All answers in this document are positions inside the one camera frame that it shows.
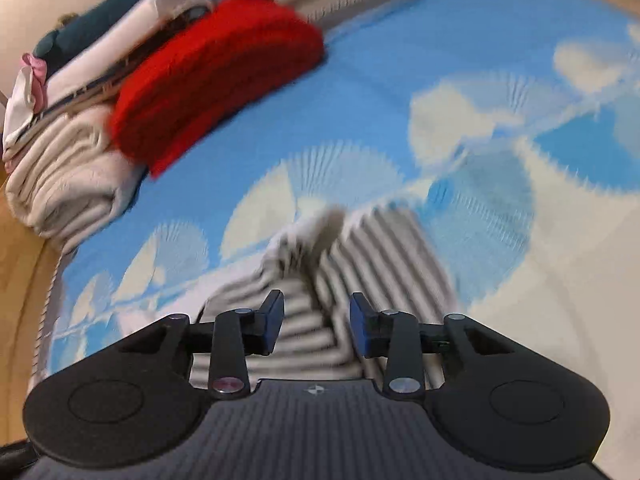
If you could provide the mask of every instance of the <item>bed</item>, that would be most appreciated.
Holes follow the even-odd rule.
[[[165,314],[195,319],[229,269],[327,205],[402,203],[462,311],[603,390],[596,463],[631,480],[640,23],[598,0],[312,7],[322,66],[143,181],[63,259],[36,379]]]

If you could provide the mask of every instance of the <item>striped fabric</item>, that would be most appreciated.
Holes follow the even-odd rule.
[[[207,301],[202,322],[225,310],[256,309],[272,288],[282,290],[285,318],[271,356],[249,356],[252,386],[260,378],[380,381],[384,359],[356,355],[349,328],[349,295],[363,292],[377,310],[402,310],[421,322],[442,322],[456,300],[413,213],[374,210],[346,228],[319,256],[309,245],[283,240],[251,276]],[[428,385],[442,383],[440,364],[426,356]],[[194,356],[191,383],[205,388],[209,355]]]

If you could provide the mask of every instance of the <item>metal screw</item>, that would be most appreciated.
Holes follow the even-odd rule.
[[[412,394],[420,389],[420,383],[411,377],[398,377],[389,383],[396,394]]]
[[[219,394],[236,394],[244,388],[244,383],[237,377],[220,377],[211,381],[209,386]]]

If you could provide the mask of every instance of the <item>red garment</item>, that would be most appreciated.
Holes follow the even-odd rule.
[[[272,0],[223,0],[125,81],[114,144],[160,175],[223,118],[324,56],[320,31]]]

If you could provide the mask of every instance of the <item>blue and white blanket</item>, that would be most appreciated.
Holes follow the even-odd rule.
[[[403,200],[473,317],[603,389],[605,466],[638,460],[640,422],[616,426],[638,385],[616,359],[640,321],[620,310],[640,292],[640,25],[596,0],[400,0],[327,49],[79,248],[49,372],[327,204]]]

